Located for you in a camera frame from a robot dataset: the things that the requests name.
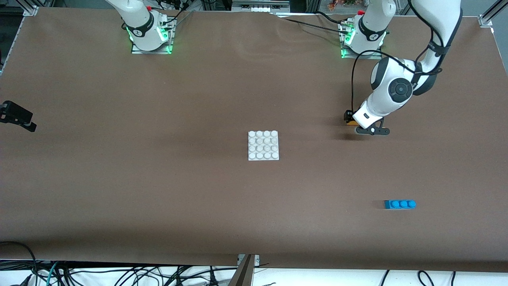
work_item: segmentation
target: metal frame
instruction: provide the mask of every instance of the metal frame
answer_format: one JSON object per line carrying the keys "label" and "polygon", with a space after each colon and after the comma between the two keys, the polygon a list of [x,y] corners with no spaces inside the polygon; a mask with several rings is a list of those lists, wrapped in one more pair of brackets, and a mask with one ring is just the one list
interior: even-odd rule
{"label": "metal frame", "polygon": [[0,69],[0,76],[4,73],[4,68],[7,65],[7,61],[9,60],[9,57],[12,53],[12,48],[14,48],[14,44],[16,43],[16,40],[18,39],[19,31],[21,31],[21,27],[23,27],[23,22],[25,22],[25,17],[21,19],[21,23],[19,24],[18,31],[16,32],[16,35],[14,36],[14,40],[12,41],[11,48],[9,49],[9,52],[7,53],[7,56],[5,57],[4,65],[2,66],[2,69]]}
{"label": "metal frame", "polygon": [[251,286],[252,276],[254,275],[254,265],[256,264],[255,254],[245,254],[241,260],[240,266],[235,271],[233,278],[228,286]]}
{"label": "metal frame", "polygon": [[488,28],[492,26],[492,19],[503,11],[508,6],[508,0],[497,0],[485,13],[478,16],[478,23],[482,28]]}

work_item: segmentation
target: blue lego brick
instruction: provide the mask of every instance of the blue lego brick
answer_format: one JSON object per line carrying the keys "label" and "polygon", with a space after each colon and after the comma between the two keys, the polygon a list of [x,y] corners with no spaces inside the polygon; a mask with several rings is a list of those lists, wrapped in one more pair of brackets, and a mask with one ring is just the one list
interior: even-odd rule
{"label": "blue lego brick", "polygon": [[416,208],[416,202],[412,199],[390,199],[385,201],[387,210],[412,210]]}

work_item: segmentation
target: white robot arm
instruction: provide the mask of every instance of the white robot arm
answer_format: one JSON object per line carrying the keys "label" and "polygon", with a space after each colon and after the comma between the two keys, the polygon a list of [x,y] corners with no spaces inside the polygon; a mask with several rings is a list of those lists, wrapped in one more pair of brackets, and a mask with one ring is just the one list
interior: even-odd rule
{"label": "white robot arm", "polygon": [[149,11],[141,0],[106,0],[126,24],[132,42],[141,50],[151,51],[168,41],[164,23],[168,17],[155,10]]}
{"label": "white robot arm", "polygon": [[[379,1],[388,4],[376,5],[372,9],[369,6],[363,17],[368,16],[370,12],[377,17],[391,19],[391,16],[386,16],[386,9],[383,8],[391,1]],[[370,78],[373,92],[352,116],[365,131],[362,134],[385,135],[379,132],[379,128],[374,124],[405,105],[412,95],[423,94],[432,88],[437,73],[440,71],[439,66],[460,25],[462,19],[460,0],[409,0],[408,2],[415,14],[431,28],[432,38],[422,61],[383,58],[374,66]],[[382,28],[384,32],[386,29],[384,23]],[[358,36],[355,35],[352,39],[352,44],[349,45],[351,48],[355,46],[356,39],[365,38]],[[377,48],[378,46],[369,46],[368,49],[355,50],[355,52],[374,53]]]}

